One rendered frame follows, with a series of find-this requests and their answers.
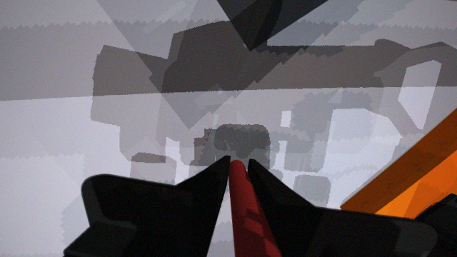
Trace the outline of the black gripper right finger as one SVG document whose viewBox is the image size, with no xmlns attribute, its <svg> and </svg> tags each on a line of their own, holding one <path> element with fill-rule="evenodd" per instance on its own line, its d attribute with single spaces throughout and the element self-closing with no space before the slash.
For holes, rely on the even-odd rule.
<svg viewBox="0 0 457 257">
<path fill-rule="evenodd" d="M 331 244 L 427 257 L 437 242 L 436 230 L 413 218 L 315 206 L 255 159 L 247 173 L 281 257 L 320 257 Z"/>
</svg>

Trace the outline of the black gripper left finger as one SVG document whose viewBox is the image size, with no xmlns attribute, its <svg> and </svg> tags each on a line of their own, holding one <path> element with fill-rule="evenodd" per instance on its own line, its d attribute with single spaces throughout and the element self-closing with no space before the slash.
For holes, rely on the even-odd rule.
<svg viewBox="0 0 457 257">
<path fill-rule="evenodd" d="M 110 223 L 170 236 L 177 257 L 207 257 L 224 198 L 230 156 L 176 185 L 113 174 L 85 179 L 81 195 L 89 226 Z"/>
</svg>

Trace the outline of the dark red peg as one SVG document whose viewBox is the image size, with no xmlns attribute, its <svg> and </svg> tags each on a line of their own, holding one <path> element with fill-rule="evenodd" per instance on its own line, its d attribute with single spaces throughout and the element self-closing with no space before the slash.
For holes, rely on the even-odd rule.
<svg viewBox="0 0 457 257">
<path fill-rule="evenodd" d="M 230 163 L 228 182 L 235 257 L 281 257 L 244 164 Z"/>
</svg>

